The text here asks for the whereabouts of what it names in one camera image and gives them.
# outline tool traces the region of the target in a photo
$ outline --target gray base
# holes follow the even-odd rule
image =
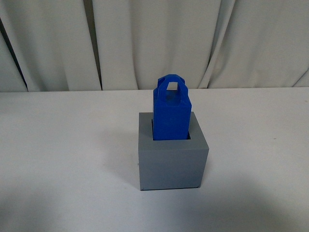
[[[153,140],[153,113],[140,113],[140,189],[184,189],[201,185],[208,145],[194,112],[187,140]]]

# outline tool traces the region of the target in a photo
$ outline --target curtain fold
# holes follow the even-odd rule
[[[308,0],[0,0],[0,91],[309,86]],[[12,45],[17,68],[8,47]]]
[[[10,51],[0,34],[0,92],[27,92]]]
[[[307,86],[308,12],[307,0],[236,1],[207,87]]]
[[[81,0],[0,0],[29,91],[101,90]]]

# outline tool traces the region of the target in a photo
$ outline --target box side face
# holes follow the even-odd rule
[[[140,189],[184,189],[201,185],[208,149],[139,151]]]

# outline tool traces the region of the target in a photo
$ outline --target blue block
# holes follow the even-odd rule
[[[170,82],[177,83],[177,90],[167,90]],[[158,80],[154,89],[154,140],[185,140],[189,137],[191,102],[184,80],[176,74]]]

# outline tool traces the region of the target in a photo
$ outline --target box top face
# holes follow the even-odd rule
[[[153,140],[153,113],[140,113],[139,116],[139,151],[200,150],[209,148],[194,112],[191,112],[190,118],[190,139],[186,140]]]

